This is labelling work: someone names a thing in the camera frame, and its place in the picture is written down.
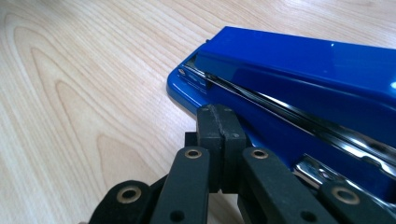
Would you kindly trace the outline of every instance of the wooden table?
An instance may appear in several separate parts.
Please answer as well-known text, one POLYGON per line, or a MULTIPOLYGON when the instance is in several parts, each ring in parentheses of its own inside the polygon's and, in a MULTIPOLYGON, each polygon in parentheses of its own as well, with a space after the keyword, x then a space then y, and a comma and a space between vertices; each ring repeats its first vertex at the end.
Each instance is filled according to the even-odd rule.
MULTIPOLYGON (((0 2, 0 222, 88 221, 165 175, 194 117, 166 77, 223 26, 396 48, 395 1, 0 2)), ((209 223, 241 223, 210 197, 209 223)))

